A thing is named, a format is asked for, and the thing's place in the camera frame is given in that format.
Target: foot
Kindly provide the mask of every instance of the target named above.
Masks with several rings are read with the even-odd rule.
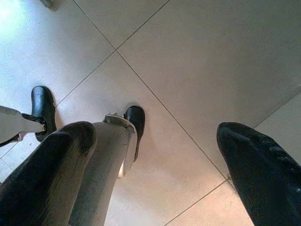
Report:
[[[137,146],[134,161],[138,158],[139,144],[144,132],[145,113],[139,106],[131,106],[124,114],[124,118],[129,120],[136,128],[137,131]]]
[[[45,137],[56,131],[54,101],[47,87],[36,86],[32,89],[32,115],[42,117],[46,121],[46,131],[35,134],[38,141],[42,142]]]

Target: black shoe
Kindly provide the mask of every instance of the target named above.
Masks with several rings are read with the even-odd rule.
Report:
[[[32,116],[42,117],[46,121],[46,131],[35,134],[38,141],[42,142],[56,131],[54,101],[47,87],[36,86],[32,89]]]
[[[145,113],[139,106],[131,106],[124,114],[124,118],[129,120],[136,128],[137,131],[137,146],[134,161],[138,158],[139,144],[144,132]]]

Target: leg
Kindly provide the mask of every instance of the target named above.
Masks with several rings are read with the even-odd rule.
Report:
[[[219,126],[217,142],[256,226],[301,225],[301,167],[285,150],[235,122]]]
[[[69,220],[71,226],[104,224],[116,179],[124,176],[135,159],[137,133],[133,126],[123,125],[123,120],[127,123],[111,116],[106,122],[93,124],[97,145],[85,169]]]
[[[0,225],[66,226],[96,145],[88,122],[49,135],[0,188]]]

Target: floor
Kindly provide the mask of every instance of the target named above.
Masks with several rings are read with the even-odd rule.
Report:
[[[298,0],[0,2],[0,105],[31,113],[49,87],[56,123],[146,111],[140,155],[116,182],[106,226],[251,226],[216,144],[301,90]],[[0,181],[35,149],[0,148]]]
[[[276,140],[301,165],[300,112],[301,93],[279,108],[255,129]]]

